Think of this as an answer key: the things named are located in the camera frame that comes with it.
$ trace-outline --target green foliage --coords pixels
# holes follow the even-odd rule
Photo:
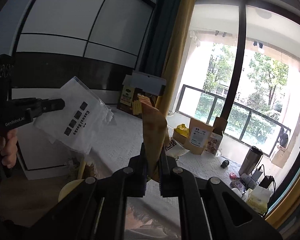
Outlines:
[[[194,117],[197,119],[206,119],[211,110],[213,100],[213,96],[210,96],[206,93],[201,93]],[[223,105],[224,101],[221,99],[217,99],[212,116],[220,116]],[[231,127],[231,129],[237,129],[239,131],[242,131],[247,120],[248,114],[248,110],[240,106],[233,105],[228,118],[227,127]],[[267,136],[272,133],[272,130],[275,126],[276,125],[273,122],[268,121],[259,115],[252,114],[250,122],[247,126],[246,133],[249,133],[251,136],[256,137],[259,141],[264,142]]]
[[[281,113],[281,111],[282,111],[282,102],[281,102],[281,101],[276,101],[276,102],[274,103],[273,109],[274,109],[275,111],[278,111],[278,112]]]
[[[235,59],[230,48],[229,45],[213,43],[203,90],[211,92],[220,81],[228,82],[230,80]]]
[[[269,111],[264,112],[263,114],[265,114],[266,116],[269,116],[270,118],[279,121],[279,117],[280,117],[280,112],[271,109]]]
[[[262,90],[256,91],[248,96],[247,104],[248,107],[258,112],[266,112],[270,110],[269,105],[263,98]]]
[[[262,83],[267,85],[267,104],[270,106],[276,89],[281,90],[287,84],[288,65],[255,52],[254,59],[250,60],[249,67],[253,71],[247,76],[255,82],[256,89],[260,88]]]
[[[216,74],[208,71],[206,80],[203,84],[203,90],[211,92],[218,85],[218,82],[215,80]]]

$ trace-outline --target human hand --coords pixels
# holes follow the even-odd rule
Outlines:
[[[17,161],[17,129],[10,130],[7,133],[7,139],[6,142],[5,138],[0,136],[0,151],[1,155],[4,156],[1,162],[8,168],[12,168]]]

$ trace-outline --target cardboard packaging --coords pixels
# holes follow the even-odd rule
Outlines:
[[[202,154],[212,133],[213,127],[195,118],[190,119],[190,136],[186,139],[184,147],[193,154]]]
[[[176,131],[173,131],[173,135],[172,138],[175,139],[177,142],[181,143],[181,144],[185,144],[187,137],[177,133]]]
[[[283,148],[279,143],[277,143],[276,148],[277,149],[274,149],[275,153],[273,154],[274,157],[271,160],[271,162],[274,165],[283,168],[283,166],[285,165],[285,163],[287,162],[290,156],[290,152],[287,151],[285,148]]]
[[[163,95],[166,80],[146,73],[133,71],[132,75],[126,75],[123,81],[123,88],[117,108],[142,118],[141,103],[138,94],[150,99],[152,106],[155,106],[158,96]]]
[[[222,135],[212,132],[208,139],[208,142],[206,144],[204,151],[211,153],[213,155],[217,155],[217,150],[219,148],[222,138],[223,138]]]
[[[204,149],[205,152],[211,153],[215,156],[218,155],[218,149],[223,138],[223,131],[226,129],[227,123],[228,122],[224,118],[216,117],[213,123],[213,132],[211,133]]]

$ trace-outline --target yellow curtain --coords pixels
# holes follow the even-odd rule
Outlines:
[[[279,228],[300,204],[300,176],[279,205],[267,216],[266,221]]]
[[[172,99],[173,90],[180,68],[183,49],[186,44],[192,11],[195,0],[181,0],[176,21],[173,26],[169,47],[162,70],[162,78],[167,81],[164,94],[158,97],[156,108],[167,116]]]

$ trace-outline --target cardboard box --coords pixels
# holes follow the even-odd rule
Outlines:
[[[190,119],[190,136],[187,138],[184,147],[193,154],[202,154],[212,133],[213,127],[195,118]]]
[[[155,106],[158,96],[163,95],[166,80],[146,73],[133,71],[132,75],[126,75],[123,81],[123,89],[117,108],[142,118],[141,103],[138,94],[150,99],[152,106]]]
[[[274,149],[274,157],[271,160],[271,162],[274,165],[277,165],[280,168],[283,168],[283,166],[286,164],[289,156],[290,156],[290,152],[287,151],[285,148],[283,148],[279,143],[277,143],[276,148]]]
[[[177,133],[176,131],[173,131],[173,135],[172,138],[175,139],[177,142],[181,143],[181,144],[185,144],[187,137]]]

